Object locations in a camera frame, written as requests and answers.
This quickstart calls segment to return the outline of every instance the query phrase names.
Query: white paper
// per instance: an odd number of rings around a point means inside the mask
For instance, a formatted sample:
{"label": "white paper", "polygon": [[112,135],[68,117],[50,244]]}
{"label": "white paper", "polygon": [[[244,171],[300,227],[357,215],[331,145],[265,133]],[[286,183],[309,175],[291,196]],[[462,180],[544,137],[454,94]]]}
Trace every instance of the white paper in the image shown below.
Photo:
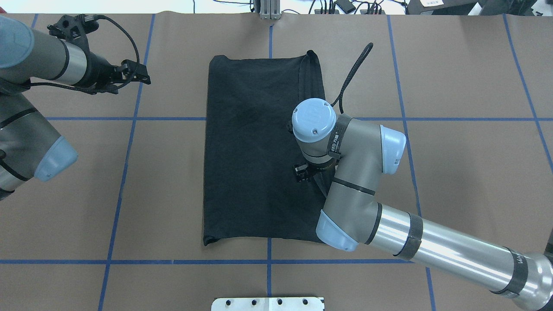
{"label": "white paper", "polygon": [[444,4],[443,0],[420,0],[423,7],[435,7]]}

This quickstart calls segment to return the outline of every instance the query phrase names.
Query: robotic arm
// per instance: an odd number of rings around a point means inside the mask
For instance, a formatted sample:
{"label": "robotic arm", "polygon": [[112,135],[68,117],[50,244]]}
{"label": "robotic arm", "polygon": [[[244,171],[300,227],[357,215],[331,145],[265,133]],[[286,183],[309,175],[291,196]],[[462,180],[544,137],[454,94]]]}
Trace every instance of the robotic arm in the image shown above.
{"label": "robotic arm", "polygon": [[[114,66],[90,52],[86,34],[98,29],[99,19],[112,22],[125,33],[133,44],[136,62],[124,60],[121,66]],[[0,16],[0,200],[30,178],[47,181],[77,160],[77,152],[23,91],[47,85],[87,94],[117,94],[132,81],[150,84],[134,41],[110,18],[64,15],[48,29],[50,35]],[[31,77],[63,85],[31,83]]]}
{"label": "robotic arm", "polygon": [[553,310],[551,258],[494,245],[375,201],[382,174],[397,170],[403,133],[336,116],[322,99],[301,102],[292,124],[308,165],[325,169],[340,161],[317,224],[321,241],[344,251],[374,245],[484,286],[523,310]]}

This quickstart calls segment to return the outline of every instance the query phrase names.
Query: white mounting plate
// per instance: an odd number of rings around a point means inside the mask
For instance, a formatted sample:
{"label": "white mounting plate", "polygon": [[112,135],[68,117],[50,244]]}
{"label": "white mounting plate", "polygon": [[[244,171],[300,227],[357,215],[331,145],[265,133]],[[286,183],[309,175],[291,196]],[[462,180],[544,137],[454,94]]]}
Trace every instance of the white mounting plate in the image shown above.
{"label": "white mounting plate", "polygon": [[211,311],[325,311],[325,299],[322,297],[217,298],[211,304]]}

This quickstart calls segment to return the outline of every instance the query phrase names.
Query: dark fabric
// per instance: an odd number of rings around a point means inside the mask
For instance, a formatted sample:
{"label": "dark fabric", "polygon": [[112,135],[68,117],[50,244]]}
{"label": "dark fabric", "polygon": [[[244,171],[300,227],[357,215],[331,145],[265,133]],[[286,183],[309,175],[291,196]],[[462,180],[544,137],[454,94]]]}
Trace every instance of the dark fabric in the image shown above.
{"label": "dark fabric", "polygon": [[[320,242],[315,234],[325,196],[297,183],[305,163],[286,129],[301,101],[324,99],[313,51],[291,59],[210,63],[204,164],[204,245],[239,236]],[[324,174],[330,186],[333,170]]]}

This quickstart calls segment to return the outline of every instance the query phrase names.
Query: vertical blue line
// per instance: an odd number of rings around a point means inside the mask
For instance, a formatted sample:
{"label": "vertical blue line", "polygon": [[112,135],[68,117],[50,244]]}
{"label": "vertical blue line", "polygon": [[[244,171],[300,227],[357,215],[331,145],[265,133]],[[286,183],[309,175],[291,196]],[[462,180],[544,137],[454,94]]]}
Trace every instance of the vertical blue line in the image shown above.
{"label": "vertical blue line", "polygon": [[36,21],[38,20],[38,14],[35,14],[35,18],[33,19],[33,23],[31,24],[31,28],[34,28],[36,26]]}
{"label": "vertical blue line", "polygon": [[[399,70],[398,70],[398,60],[395,54],[395,45],[394,45],[394,35],[392,32],[392,21],[390,15],[387,15],[388,18],[388,32],[390,34],[390,46],[392,47],[392,58],[394,59],[394,70],[395,70],[395,82],[398,86],[398,95],[399,95],[399,106],[401,108],[401,118],[403,119],[403,129],[405,131],[406,145],[407,145],[407,154],[409,157],[409,166],[411,168],[411,179],[413,181],[413,187],[415,188],[415,198],[416,198],[416,208],[419,216],[422,217],[422,212],[420,209],[420,200],[419,200],[419,188],[416,184],[415,177],[415,168],[413,166],[413,154],[411,153],[411,143],[409,141],[409,131],[407,129],[407,118],[405,115],[405,106],[403,104],[403,93],[401,92],[401,83],[399,82]],[[434,300],[434,288],[432,287],[432,276],[430,275],[430,269],[426,268],[426,281],[428,283],[428,293],[430,295],[430,306],[432,311],[436,311],[436,302]]]}
{"label": "vertical blue line", "polygon": [[[152,14],[152,20],[150,22],[150,31],[148,35],[148,43],[146,45],[146,52],[144,55],[144,65],[148,63],[148,55],[150,50],[150,44],[152,42],[152,32],[154,29],[154,22],[155,22],[155,14]],[[106,270],[104,271],[104,279],[102,282],[102,292],[100,293],[100,301],[98,302],[98,311],[102,311],[103,309],[103,301],[106,296],[106,288],[107,288],[107,281],[109,278],[109,268],[111,267],[111,258],[113,255],[113,245],[115,243],[115,235],[117,232],[117,224],[119,222],[119,213],[121,212],[121,202],[123,201],[123,189],[125,187],[125,181],[127,179],[127,170],[129,166],[129,156],[131,154],[131,147],[133,144],[133,138],[134,138],[134,129],[136,127],[137,123],[137,116],[138,116],[138,109],[140,108],[140,98],[142,95],[142,83],[140,83],[140,86],[138,87],[138,94],[137,94],[137,101],[136,105],[134,107],[134,116],[133,116],[133,123],[131,125],[131,133],[129,135],[129,143],[127,145],[127,154],[125,155],[125,164],[123,166],[123,175],[121,177],[121,186],[119,187],[119,197],[117,198],[117,208],[115,210],[115,217],[113,219],[113,227],[111,231],[111,238],[109,240],[109,249],[107,254],[107,262],[106,262]]]}
{"label": "vertical blue line", "polygon": [[544,146],[545,155],[547,156],[547,161],[549,162],[549,168],[551,169],[551,172],[553,173],[553,161],[551,160],[551,154],[549,153],[547,143],[545,142],[544,134],[541,131],[540,121],[538,120],[538,115],[536,114],[536,109],[534,109],[534,104],[532,103],[532,98],[530,97],[530,92],[528,91],[528,87],[526,85],[526,80],[524,80],[524,75],[522,74],[522,69],[520,68],[520,64],[518,62],[517,53],[515,51],[515,46],[513,44],[513,38],[511,38],[511,32],[509,30],[509,23],[507,22],[507,15],[505,13],[503,13],[503,23],[505,24],[505,30],[507,31],[507,38],[509,39],[509,45],[511,46],[511,52],[513,53],[513,58],[515,60],[515,65],[517,66],[517,70],[519,72],[520,80],[522,81],[522,86],[524,88],[524,92],[526,93],[526,98],[528,99],[528,104],[530,105],[530,110],[532,110],[532,115],[534,116],[534,122],[536,123],[536,127],[538,128],[538,133],[540,134],[541,144]]}
{"label": "vertical blue line", "polygon": [[[269,58],[273,58],[273,26],[269,26]],[[273,259],[273,239],[267,238],[267,297],[272,297],[272,264]]]}

